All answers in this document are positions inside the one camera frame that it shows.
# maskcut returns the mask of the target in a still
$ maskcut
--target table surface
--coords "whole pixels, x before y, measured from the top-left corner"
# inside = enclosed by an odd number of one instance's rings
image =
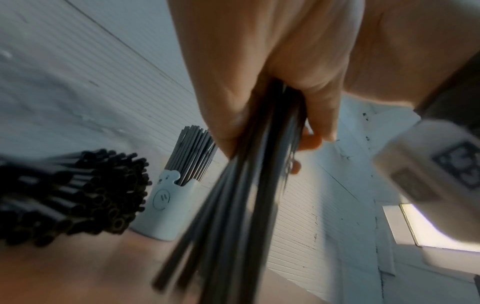
[[[0,301],[36,303],[167,303],[151,281],[174,242],[126,231],[61,236],[46,248],[0,247]],[[195,292],[183,303],[195,303]],[[271,270],[258,303],[325,303]]]

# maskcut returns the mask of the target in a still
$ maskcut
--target straws held in hand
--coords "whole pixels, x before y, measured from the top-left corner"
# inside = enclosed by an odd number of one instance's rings
[[[100,149],[40,160],[0,156],[0,239],[50,244],[59,234],[122,234],[142,212],[149,164]]]
[[[258,104],[235,156],[155,278],[155,289],[173,285],[181,293],[195,281],[202,288],[201,304],[254,302],[307,117],[301,92],[285,89],[278,80]],[[252,198],[253,213],[247,209]],[[183,269],[172,282],[182,260]]]
[[[185,186],[192,178],[202,181],[217,148],[208,130],[199,126],[185,127],[165,169],[180,173],[180,179],[175,182],[179,186]]]

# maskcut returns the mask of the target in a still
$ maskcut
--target cup filled with straws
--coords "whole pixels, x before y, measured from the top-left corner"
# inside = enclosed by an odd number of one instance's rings
[[[188,216],[194,194],[217,151],[208,130],[185,127],[165,169],[130,228],[155,239],[174,240]]]

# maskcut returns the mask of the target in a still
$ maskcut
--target skin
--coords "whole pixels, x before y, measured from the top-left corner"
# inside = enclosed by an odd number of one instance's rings
[[[342,93],[419,105],[480,50],[477,0],[171,0],[200,111],[227,156],[271,78],[303,92],[312,134],[335,140]],[[296,163],[293,172],[298,172]]]

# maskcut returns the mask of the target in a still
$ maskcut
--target white container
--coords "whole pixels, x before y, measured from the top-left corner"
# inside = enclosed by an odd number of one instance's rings
[[[174,184],[179,178],[178,171],[164,170],[160,174],[145,210],[130,225],[133,231],[164,241],[172,241],[177,237],[192,207],[193,194],[200,185],[197,180],[191,179],[180,187]]]

